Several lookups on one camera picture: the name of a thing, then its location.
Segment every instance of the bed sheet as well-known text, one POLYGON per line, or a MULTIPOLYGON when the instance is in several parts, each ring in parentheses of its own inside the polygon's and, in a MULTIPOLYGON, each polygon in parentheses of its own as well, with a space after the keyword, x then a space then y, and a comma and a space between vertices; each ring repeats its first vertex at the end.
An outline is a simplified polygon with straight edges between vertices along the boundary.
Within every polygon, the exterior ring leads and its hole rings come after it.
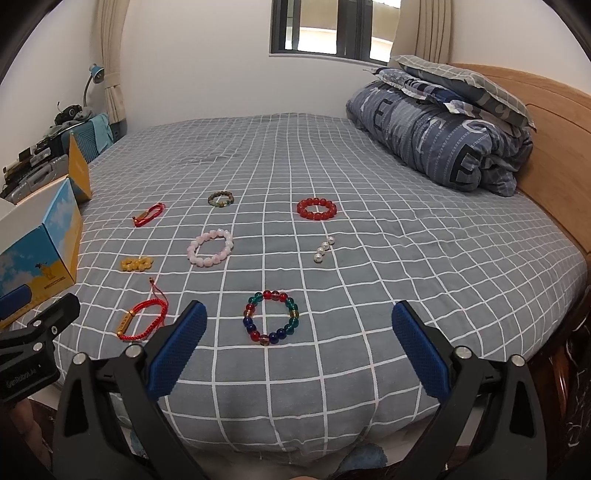
MULTIPOLYGON (((396 301, 479 356, 530 357, 586 278, 579 251, 525 196, 438 186, 346 119, 289 113, 154 127, 108 149, 90 176, 70 289, 82 312, 56 340, 57 363, 64 372, 78 351, 120 354, 115 328, 148 297, 149 276, 170 300, 167 322, 200 300, 207 332, 160 400, 199 449, 303 464, 379 440, 437 407, 392 332, 396 301), (217 190, 232 191, 235 203, 208 205, 217 190), (310 196, 334 200, 339 213, 302 219, 296 203, 310 196), (156 202, 164 213, 135 228, 131 216, 156 202), (232 231, 232 254, 192 267, 189 242, 217 228, 232 231), (328 235, 336 243, 316 264, 328 235), (121 259, 139 254, 154 258, 149 272, 119 271, 121 259), (300 309, 295 334, 267 348, 242 324, 248 297, 265 288, 288 292, 300 309)), ((144 310, 130 331, 156 314, 144 310)), ((255 316, 265 333, 285 322, 277 302, 255 316)), ((121 401, 115 406, 125 420, 121 401)))

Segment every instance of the red string bracelet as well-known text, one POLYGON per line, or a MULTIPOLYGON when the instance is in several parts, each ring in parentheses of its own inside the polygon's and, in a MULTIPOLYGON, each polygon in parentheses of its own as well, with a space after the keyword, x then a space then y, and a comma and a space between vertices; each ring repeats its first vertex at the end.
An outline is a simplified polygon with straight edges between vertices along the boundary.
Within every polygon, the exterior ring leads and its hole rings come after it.
POLYGON ((143 340, 150 333, 152 333, 152 330, 154 330, 156 327, 164 325, 164 319, 166 318, 166 314, 168 313, 168 299, 166 298, 166 295, 162 292, 162 290, 160 290, 156 286, 156 283, 154 283, 154 279, 152 277, 150 277, 150 284, 152 286, 152 293, 156 298, 141 301, 140 303, 138 303, 135 307, 133 307, 130 311, 128 311, 125 314, 123 320, 121 320, 121 323, 117 327, 117 336, 120 340, 123 340, 124 342, 134 342, 136 340, 143 340), (159 299, 157 296, 158 293, 160 293, 164 299, 159 299), (140 333, 139 335, 124 335, 127 331, 127 328, 129 327, 129 324, 131 323, 131 320, 135 317, 135 314, 138 313, 140 310, 146 307, 151 307, 153 305, 160 305, 162 310, 160 311, 160 315, 158 315, 158 317, 148 325, 148 328, 146 328, 144 332, 140 333))
POLYGON ((135 226, 142 226, 148 223, 150 220, 154 220, 158 215, 162 213, 165 205, 162 202, 158 202, 156 205, 152 205, 145 212, 142 212, 137 217, 132 217, 135 226))

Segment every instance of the wooden headboard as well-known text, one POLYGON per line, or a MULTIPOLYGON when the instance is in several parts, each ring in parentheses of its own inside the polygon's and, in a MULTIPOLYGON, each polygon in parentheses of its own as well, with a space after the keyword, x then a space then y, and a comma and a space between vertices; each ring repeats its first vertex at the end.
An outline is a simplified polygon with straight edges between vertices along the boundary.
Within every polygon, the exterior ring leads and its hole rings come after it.
POLYGON ((527 104, 537 127, 518 188, 591 258, 591 96, 532 73, 455 64, 486 75, 527 104))

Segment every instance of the blue gripper pad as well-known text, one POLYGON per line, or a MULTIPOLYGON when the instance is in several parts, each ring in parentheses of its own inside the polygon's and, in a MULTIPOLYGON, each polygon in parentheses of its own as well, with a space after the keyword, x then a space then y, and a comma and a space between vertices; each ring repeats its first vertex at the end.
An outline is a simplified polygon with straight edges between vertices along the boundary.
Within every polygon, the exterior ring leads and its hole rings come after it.
POLYGON ((33 298, 29 285, 21 285, 0 297, 0 320, 7 319, 17 310, 23 308, 33 298))
POLYGON ((392 329, 407 354, 427 395, 443 402, 451 393, 449 372, 429 338, 417 324, 417 314, 409 312, 403 303, 392 310, 392 329))
POLYGON ((150 364, 148 398, 169 395, 207 328, 205 305, 193 300, 174 324, 175 330, 150 364))

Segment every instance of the beige curtain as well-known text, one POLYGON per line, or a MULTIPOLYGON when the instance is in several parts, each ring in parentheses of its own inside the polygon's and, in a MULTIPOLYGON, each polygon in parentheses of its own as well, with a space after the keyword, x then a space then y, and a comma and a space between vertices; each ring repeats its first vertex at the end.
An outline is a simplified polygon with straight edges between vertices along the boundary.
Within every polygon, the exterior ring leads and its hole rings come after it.
POLYGON ((447 63, 451 33, 452 0, 402 0, 390 56, 416 55, 447 63))
POLYGON ((109 123, 125 119, 125 105, 121 91, 121 35, 129 0, 99 0, 96 9, 98 45, 105 67, 105 99, 109 123))

